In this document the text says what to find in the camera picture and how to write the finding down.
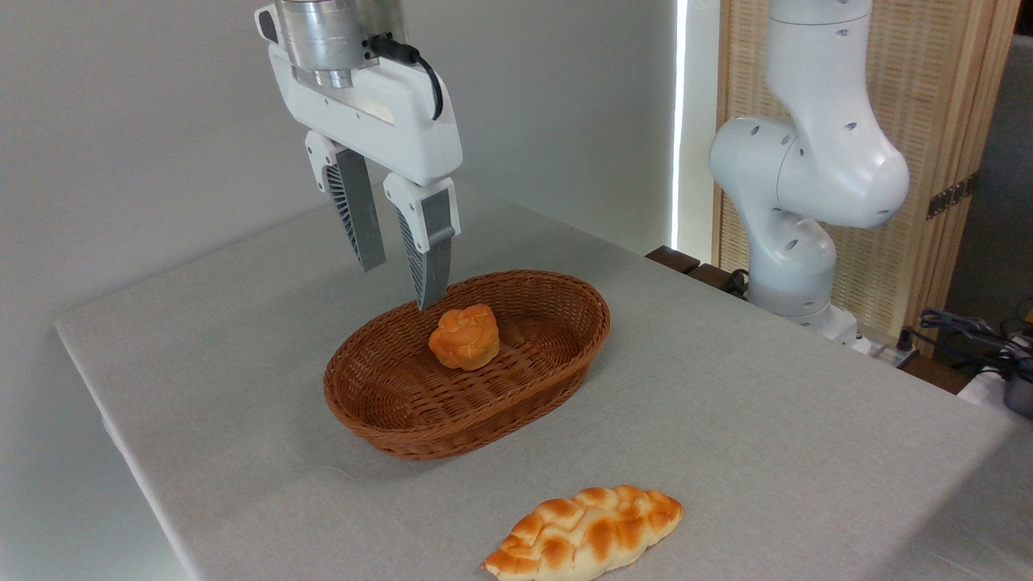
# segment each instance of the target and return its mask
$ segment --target black cable bundle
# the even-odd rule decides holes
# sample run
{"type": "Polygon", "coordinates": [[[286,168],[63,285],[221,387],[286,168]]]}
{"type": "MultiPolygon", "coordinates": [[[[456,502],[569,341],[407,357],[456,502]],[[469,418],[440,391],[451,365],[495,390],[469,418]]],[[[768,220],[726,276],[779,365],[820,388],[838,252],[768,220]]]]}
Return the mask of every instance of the black cable bundle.
{"type": "MultiPolygon", "coordinates": [[[[1024,303],[1029,303],[1033,297],[1016,305],[1016,312],[1024,303]]],[[[1030,325],[1025,322],[1025,317],[1007,319],[1001,324],[1001,329],[995,330],[985,320],[973,316],[960,316],[953,313],[938,309],[924,309],[920,315],[919,327],[922,329],[940,329],[947,331],[949,335],[943,341],[937,341],[931,337],[922,335],[914,328],[905,327],[903,334],[910,334],[917,339],[921,339],[944,353],[961,358],[966,361],[964,365],[981,365],[983,371],[993,371],[1004,379],[1009,379],[1012,375],[1019,374],[1026,380],[1033,380],[1033,349],[1028,345],[1011,338],[1006,332],[1007,323],[1019,322],[1023,325],[1020,332],[1029,332],[1030,325]],[[989,355],[978,355],[959,350],[944,343],[947,339],[964,335],[969,340],[985,345],[989,355]]]]}

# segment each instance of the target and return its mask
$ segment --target light strip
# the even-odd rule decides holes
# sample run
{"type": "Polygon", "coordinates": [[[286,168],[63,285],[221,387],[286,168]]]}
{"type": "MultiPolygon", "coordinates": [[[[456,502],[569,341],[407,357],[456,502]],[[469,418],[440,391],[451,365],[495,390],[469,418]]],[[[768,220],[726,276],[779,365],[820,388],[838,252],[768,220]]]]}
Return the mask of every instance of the light strip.
{"type": "Polygon", "coordinates": [[[671,144],[670,172],[670,247],[678,249],[678,210],[682,179],[682,125],[685,118],[685,45],[689,0],[678,0],[675,32],[675,134],[671,144]]]}

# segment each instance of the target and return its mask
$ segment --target pastry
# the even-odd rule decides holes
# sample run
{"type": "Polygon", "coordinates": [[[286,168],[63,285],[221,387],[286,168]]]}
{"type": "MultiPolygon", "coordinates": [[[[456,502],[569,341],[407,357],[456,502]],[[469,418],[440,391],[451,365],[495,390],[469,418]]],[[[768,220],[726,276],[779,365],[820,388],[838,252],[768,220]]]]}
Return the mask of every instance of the pastry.
{"type": "Polygon", "coordinates": [[[538,504],[481,568],[499,581],[589,581],[634,562],[683,515],[678,500],[656,490],[588,488],[538,504]]]}
{"type": "Polygon", "coordinates": [[[499,327],[488,305],[473,305],[441,315],[428,345],[449,369],[479,369],[499,355],[499,327]]]}

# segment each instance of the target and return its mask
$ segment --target gray wall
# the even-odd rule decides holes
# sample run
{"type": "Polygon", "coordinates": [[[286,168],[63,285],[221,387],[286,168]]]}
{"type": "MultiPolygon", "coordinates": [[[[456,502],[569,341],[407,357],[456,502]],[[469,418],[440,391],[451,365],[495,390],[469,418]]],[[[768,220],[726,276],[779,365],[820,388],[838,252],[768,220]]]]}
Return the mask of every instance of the gray wall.
{"type": "Polygon", "coordinates": [[[992,325],[1033,295],[1033,38],[1015,36],[947,310],[992,325]]]}
{"type": "MultiPolygon", "coordinates": [[[[260,4],[0,2],[0,580],[183,578],[53,322],[325,204],[260,4]]],[[[636,251],[667,239],[674,2],[406,6],[461,183],[636,251]]]]}

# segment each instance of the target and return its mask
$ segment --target braided bread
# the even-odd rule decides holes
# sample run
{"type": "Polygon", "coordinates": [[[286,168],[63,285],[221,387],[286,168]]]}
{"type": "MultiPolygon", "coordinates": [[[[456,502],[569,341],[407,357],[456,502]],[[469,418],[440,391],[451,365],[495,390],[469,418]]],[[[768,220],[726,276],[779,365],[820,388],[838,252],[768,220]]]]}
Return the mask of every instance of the braided bread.
{"type": "Polygon", "coordinates": [[[538,504],[480,567],[499,581],[590,581],[634,562],[683,515],[656,490],[588,488],[538,504]]]}

